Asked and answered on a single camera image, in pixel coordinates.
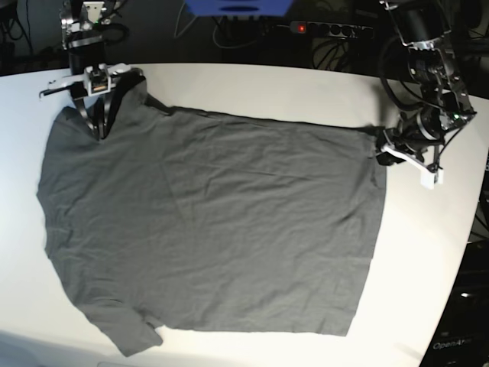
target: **metal bracket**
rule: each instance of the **metal bracket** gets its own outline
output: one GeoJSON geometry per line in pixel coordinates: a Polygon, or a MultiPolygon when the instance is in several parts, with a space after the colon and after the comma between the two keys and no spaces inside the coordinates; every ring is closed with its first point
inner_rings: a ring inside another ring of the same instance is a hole
{"type": "Polygon", "coordinates": [[[410,154],[406,154],[402,151],[397,150],[394,145],[385,144],[381,151],[383,153],[389,153],[396,158],[402,159],[407,163],[413,165],[418,170],[421,171],[421,185],[427,189],[433,190],[436,184],[443,184],[444,172],[443,168],[438,168],[435,172],[432,172],[428,166],[426,166],[423,162],[416,159],[414,156],[410,154]]]}
{"type": "Polygon", "coordinates": [[[102,63],[98,69],[87,67],[83,74],[65,76],[60,80],[49,82],[47,89],[40,92],[39,97],[42,98],[62,90],[67,90],[75,83],[83,83],[88,97],[110,93],[115,87],[112,78],[129,71],[131,71],[131,66],[125,63],[118,63],[113,67],[107,67],[102,63]]]}

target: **t-shirt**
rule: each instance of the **t-shirt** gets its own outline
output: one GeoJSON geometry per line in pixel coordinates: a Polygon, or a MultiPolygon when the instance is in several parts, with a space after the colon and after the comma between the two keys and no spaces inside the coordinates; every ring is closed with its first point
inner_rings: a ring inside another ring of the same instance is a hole
{"type": "Polygon", "coordinates": [[[38,198],[73,305],[125,356],[162,325],[344,336],[384,208],[374,137],[146,101],[104,141],[71,108],[50,132],[38,198]]]}

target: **t-shirt sleeve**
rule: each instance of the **t-shirt sleeve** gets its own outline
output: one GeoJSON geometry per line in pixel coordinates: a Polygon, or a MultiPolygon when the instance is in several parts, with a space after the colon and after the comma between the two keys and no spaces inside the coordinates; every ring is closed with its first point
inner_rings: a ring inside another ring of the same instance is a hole
{"type": "Polygon", "coordinates": [[[163,343],[154,328],[122,302],[99,300],[78,308],[126,357],[163,343]]]}

